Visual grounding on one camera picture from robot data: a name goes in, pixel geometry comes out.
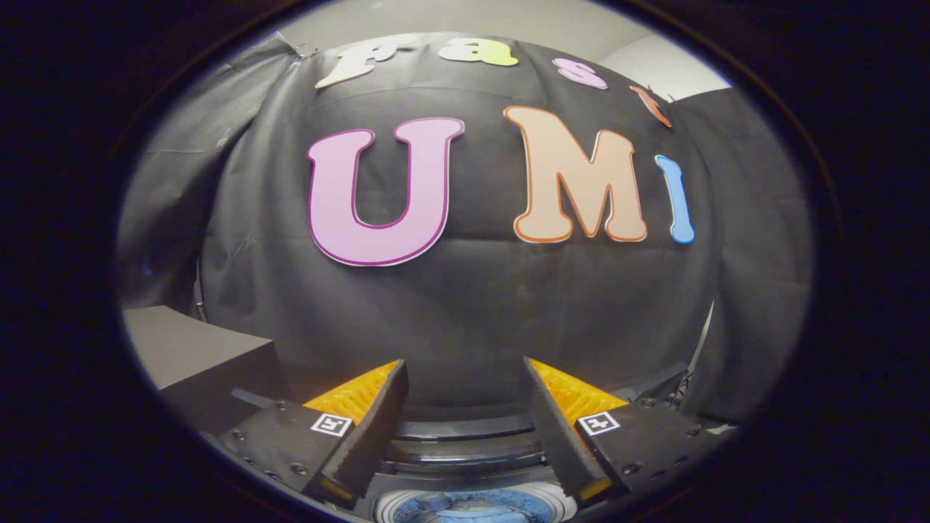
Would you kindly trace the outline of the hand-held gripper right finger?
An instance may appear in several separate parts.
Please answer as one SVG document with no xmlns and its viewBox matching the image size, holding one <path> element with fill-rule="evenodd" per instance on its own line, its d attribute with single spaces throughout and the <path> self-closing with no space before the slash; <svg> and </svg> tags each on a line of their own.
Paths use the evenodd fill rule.
<svg viewBox="0 0 930 523">
<path fill-rule="evenodd" d="M 581 507 L 664 490 L 700 467 L 720 437 L 655 398 L 621 400 L 530 357 L 526 410 L 558 483 Z"/>
</svg>

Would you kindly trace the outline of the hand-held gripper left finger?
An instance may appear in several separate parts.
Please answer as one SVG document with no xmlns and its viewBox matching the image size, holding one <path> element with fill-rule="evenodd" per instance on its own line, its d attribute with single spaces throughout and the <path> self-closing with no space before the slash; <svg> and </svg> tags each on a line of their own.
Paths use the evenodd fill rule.
<svg viewBox="0 0 930 523">
<path fill-rule="evenodd" d="M 395 360 L 303 404 L 275 400 L 216 443 L 303 496 L 352 509 L 368 492 L 408 397 Z"/>
</svg>

